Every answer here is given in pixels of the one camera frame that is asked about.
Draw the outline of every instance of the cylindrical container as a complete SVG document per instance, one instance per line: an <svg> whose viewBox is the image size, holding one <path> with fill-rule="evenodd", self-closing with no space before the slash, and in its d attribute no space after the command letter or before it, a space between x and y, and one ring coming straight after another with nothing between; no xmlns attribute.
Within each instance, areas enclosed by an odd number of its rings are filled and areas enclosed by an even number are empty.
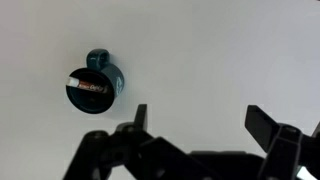
<svg viewBox="0 0 320 180"><path fill-rule="evenodd" d="M83 112L98 114L108 110L124 87L120 69L109 62L109 52L95 49L87 56L88 68L77 69L70 77L106 87L106 93L98 93L66 86L67 95L74 106Z"/></svg>

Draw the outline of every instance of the white background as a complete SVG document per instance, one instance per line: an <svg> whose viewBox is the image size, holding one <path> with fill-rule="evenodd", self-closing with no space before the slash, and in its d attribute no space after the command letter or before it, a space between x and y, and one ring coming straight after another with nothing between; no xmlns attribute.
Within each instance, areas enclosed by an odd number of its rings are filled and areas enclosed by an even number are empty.
<svg viewBox="0 0 320 180"><path fill-rule="evenodd" d="M149 105L149 132L185 152L264 155L248 104L311 134L320 120L315 0L2 0L0 179L62 179L82 136ZM75 109L65 82L105 48L126 85L113 107ZM111 179L131 179L124 169Z"/></svg>

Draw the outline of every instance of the black mechanical part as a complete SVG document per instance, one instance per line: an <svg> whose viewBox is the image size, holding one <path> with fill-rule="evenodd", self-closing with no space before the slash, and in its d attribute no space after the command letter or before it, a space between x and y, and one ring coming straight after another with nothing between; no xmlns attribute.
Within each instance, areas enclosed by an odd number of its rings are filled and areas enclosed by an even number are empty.
<svg viewBox="0 0 320 180"><path fill-rule="evenodd" d="M278 124L257 106L248 106L245 126L266 151L266 158L245 152L188 155L165 139L152 137L146 125L147 105L139 105L134 122L120 124L113 135L87 134L64 180L105 180L120 165L138 180L293 180L298 179L298 166L306 166L320 178L319 136Z"/></svg>

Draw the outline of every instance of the robotic arm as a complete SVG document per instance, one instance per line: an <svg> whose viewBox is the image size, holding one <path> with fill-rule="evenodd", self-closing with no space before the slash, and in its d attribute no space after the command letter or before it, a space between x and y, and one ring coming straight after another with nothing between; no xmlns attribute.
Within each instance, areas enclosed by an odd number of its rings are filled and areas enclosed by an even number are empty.
<svg viewBox="0 0 320 180"><path fill-rule="evenodd" d="M309 137L278 124L253 105L248 106L245 127L266 158L230 151L185 154L146 132L147 105L139 105L134 122L118 125L114 134L87 133L64 180L106 180L120 165L139 180L293 180L300 166L320 179L320 134Z"/></svg>

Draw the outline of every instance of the white surface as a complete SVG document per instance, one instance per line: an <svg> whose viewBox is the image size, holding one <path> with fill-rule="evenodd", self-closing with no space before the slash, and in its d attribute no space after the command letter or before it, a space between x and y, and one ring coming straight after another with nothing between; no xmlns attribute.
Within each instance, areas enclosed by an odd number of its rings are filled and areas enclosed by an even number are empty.
<svg viewBox="0 0 320 180"><path fill-rule="evenodd" d="M140 103L149 132L186 152L263 155L243 126L248 104L311 134L319 19L315 0L2 0L0 179L61 179L84 133L112 133ZM65 93L94 48L108 49L126 78L100 115L78 111Z"/></svg>

